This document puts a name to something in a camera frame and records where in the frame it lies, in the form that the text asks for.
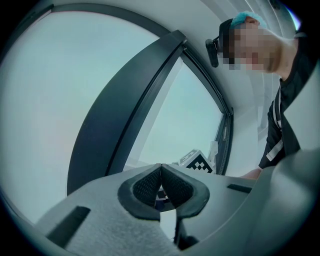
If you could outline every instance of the neck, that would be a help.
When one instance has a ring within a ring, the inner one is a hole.
[[[295,56],[298,51],[298,39],[279,38],[277,67],[274,73],[285,81],[290,75]]]

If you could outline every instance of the window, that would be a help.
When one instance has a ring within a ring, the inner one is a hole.
[[[94,179],[192,149],[208,156],[214,140],[223,174],[232,109],[180,31],[114,6],[66,4],[33,13],[8,42],[0,182],[31,222]]]
[[[208,158],[222,116],[207,89],[179,58],[150,108],[125,170],[171,164],[193,149]]]

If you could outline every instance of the man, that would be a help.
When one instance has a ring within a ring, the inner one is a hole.
[[[304,33],[304,24],[294,38],[280,37],[267,29],[263,19],[252,12],[241,12],[219,27],[219,49],[224,62],[245,64],[249,70],[275,73],[279,90],[268,112],[268,133],[263,157],[257,169],[242,178],[257,179],[261,171],[275,166],[285,156],[300,149],[284,111],[297,97],[317,62],[313,42]]]

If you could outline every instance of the window glass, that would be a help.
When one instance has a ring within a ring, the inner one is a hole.
[[[157,39],[120,18],[64,11],[12,46],[0,67],[0,184],[32,223],[66,197],[75,141],[99,93]]]
[[[221,118],[214,99],[179,58],[142,125],[124,170],[171,164],[193,149],[208,157]]]

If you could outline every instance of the gray surface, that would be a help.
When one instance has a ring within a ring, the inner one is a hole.
[[[218,231],[186,255],[267,255],[283,246],[313,208],[320,183],[320,149],[299,151],[263,170],[252,191]]]
[[[131,216],[118,201],[123,181],[147,170],[145,166],[96,179],[53,207],[36,224],[47,235],[76,206],[91,209],[66,250],[77,255],[178,255],[158,221]]]
[[[204,183],[210,197],[203,210],[196,217],[183,219],[186,234],[203,240],[219,229],[245,201],[248,193],[227,188],[230,184],[252,188],[256,181],[238,177],[228,177],[194,171],[174,164],[169,166]]]

